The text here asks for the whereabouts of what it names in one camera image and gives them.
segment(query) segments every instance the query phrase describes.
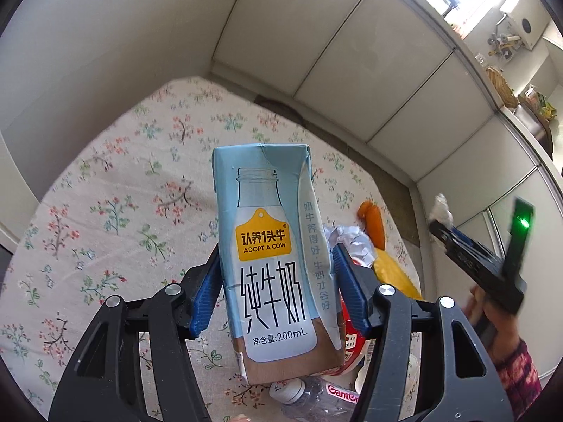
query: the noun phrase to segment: wooden basket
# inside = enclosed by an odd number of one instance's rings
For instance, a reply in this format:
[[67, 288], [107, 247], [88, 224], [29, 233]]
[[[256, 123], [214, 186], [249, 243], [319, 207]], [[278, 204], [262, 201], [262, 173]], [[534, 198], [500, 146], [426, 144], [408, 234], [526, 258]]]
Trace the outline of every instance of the wooden basket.
[[492, 66], [486, 67], [485, 71], [487, 73], [487, 76], [489, 76], [489, 79], [493, 83], [494, 88], [502, 98], [505, 106], [507, 108], [515, 108], [516, 106], [518, 106], [518, 100], [512, 93], [509, 85], [506, 83], [506, 80], [502, 76], [500, 71]]

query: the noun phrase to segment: orange carrot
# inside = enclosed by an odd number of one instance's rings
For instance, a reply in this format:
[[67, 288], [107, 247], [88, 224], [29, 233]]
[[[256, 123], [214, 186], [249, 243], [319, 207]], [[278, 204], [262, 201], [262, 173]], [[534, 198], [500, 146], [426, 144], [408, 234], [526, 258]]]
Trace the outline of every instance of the orange carrot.
[[365, 200], [358, 209], [358, 219], [365, 219], [365, 213], [368, 212], [368, 209], [370, 209], [372, 206], [373, 203], [371, 201]]
[[358, 218], [365, 220], [365, 231], [377, 249], [385, 250], [384, 221], [379, 208], [371, 201], [362, 203], [358, 209]]

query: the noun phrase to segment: printed milk bottle graphic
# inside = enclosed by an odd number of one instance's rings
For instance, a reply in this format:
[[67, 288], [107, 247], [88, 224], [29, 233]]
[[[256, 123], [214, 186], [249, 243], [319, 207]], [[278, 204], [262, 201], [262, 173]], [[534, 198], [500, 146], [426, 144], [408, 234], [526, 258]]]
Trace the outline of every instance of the printed milk bottle graphic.
[[317, 343], [306, 299], [299, 244], [285, 216], [275, 170], [239, 168], [231, 253], [244, 346], [270, 362], [304, 354]]

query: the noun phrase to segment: table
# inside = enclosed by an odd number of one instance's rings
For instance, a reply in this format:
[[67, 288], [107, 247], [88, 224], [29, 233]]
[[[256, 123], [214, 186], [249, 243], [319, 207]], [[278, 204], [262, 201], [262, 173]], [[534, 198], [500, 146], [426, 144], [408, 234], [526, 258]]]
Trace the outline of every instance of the table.
[[[211, 151], [253, 142], [310, 146], [327, 224], [357, 223], [358, 206], [371, 198], [382, 210], [388, 252], [419, 288], [366, 171], [301, 126], [216, 84], [199, 77], [170, 82], [117, 119], [61, 174], [6, 273], [0, 354], [45, 417], [74, 347], [107, 296], [152, 296], [207, 259], [218, 235]], [[147, 411], [160, 418], [147, 334], [139, 346]], [[286, 420], [268, 386], [246, 386], [238, 375], [222, 294], [209, 328], [188, 346], [214, 421], [240, 413], [253, 422]], [[411, 348], [419, 356], [418, 341]], [[414, 404], [406, 396], [403, 412], [412, 413]]]

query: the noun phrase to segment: milk carton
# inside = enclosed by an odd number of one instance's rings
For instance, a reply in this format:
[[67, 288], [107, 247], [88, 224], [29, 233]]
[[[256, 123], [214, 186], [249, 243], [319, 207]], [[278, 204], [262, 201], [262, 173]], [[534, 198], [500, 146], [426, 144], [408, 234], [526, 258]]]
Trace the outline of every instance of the milk carton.
[[336, 276], [306, 145], [213, 151], [219, 251], [240, 373], [261, 384], [344, 360]]

